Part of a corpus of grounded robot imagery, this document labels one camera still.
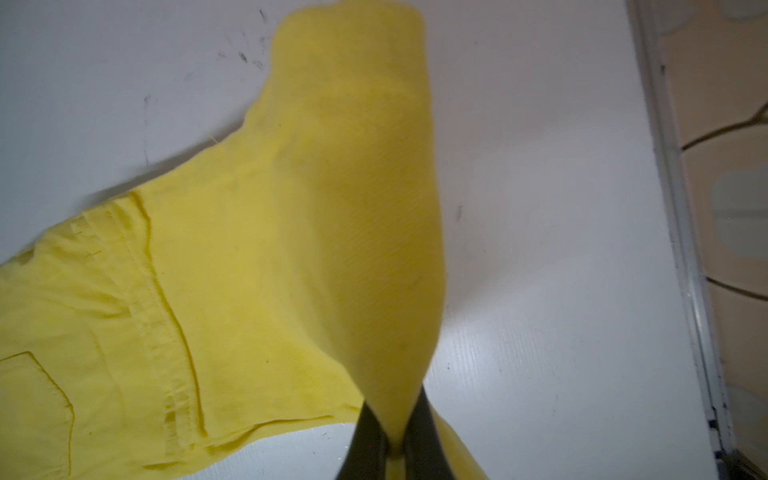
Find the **yellow garment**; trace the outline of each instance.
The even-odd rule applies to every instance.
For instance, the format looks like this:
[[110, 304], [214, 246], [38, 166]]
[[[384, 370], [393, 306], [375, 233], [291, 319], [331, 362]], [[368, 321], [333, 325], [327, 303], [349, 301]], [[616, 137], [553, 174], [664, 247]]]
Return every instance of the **yellow garment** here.
[[175, 478], [361, 392], [402, 440], [445, 278], [422, 20], [310, 8], [272, 59], [239, 131], [0, 268], [0, 478]]

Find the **yellow fabric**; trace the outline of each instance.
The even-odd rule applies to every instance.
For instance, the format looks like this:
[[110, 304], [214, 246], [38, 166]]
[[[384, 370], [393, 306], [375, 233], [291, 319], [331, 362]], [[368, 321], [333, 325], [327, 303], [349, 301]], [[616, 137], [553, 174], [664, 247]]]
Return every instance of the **yellow fabric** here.
[[310, 8], [272, 62], [238, 132], [0, 268], [0, 478], [175, 478], [361, 393], [402, 440], [445, 288], [422, 20]]

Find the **pocket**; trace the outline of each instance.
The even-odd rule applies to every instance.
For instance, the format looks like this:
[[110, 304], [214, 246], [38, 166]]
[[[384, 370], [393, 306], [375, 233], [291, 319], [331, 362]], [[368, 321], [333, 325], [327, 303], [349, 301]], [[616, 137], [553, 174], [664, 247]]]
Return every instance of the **pocket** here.
[[67, 478], [74, 410], [31, 352], [0, 360], [0, 478]]

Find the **white surface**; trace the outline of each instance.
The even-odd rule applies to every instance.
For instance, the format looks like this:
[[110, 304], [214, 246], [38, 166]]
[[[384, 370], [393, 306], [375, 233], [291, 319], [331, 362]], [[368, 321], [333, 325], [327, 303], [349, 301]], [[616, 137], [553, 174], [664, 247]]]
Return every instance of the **white surface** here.
[[[230, 129], [301, 3], [0, 4], [0, 258]], [[623, 2], [415, 3], [449, 270], [432, 401], [493, 479], [716, 478]], [[350, 435], [196, 478], [332, 478]]]

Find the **brown curved line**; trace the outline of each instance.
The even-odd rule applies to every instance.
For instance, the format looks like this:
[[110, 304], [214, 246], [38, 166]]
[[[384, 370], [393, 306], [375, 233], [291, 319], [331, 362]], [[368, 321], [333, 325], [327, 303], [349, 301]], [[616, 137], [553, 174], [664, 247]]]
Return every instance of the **brown curved line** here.
[[762, 107], [760, 107], [760, 109], [757, 111], [757, 113], [755, 113], [755, 115], [750, 117], [748, 120], [727, 125], [726, 127], [721, 127], [716, 130], [712, 130], [711, 132], [704, 134], [698, 138], [694, 138], [692, 141], [683, 145], [681, 150], [686, 151], [689, 148], [695, 147], [696, 145], [701, 144], [707, 140], [712, 140], [715, 137], [729, 134], [732, 131], [741, 130], [742, 128], [754, 127], [756, 125], [768, 125], [768, 118], [765, 118], [766, 113], [768, 113], [768, 101]]
[[753, 292], [751, 290], [745, 290], [743, 288], [739, 288], [738, 286], [729, 285], [728, 283], [715, 280], [711, 276], [707, 277], [707, 282], [712, 283], [713, 285], [716, 285], [722, 289], [728, 290], [731, 293], [738, 293], [739, 295], [748, 296], [753, 300], [768, 302], [768, 295], [763, 295], [762, 293]]

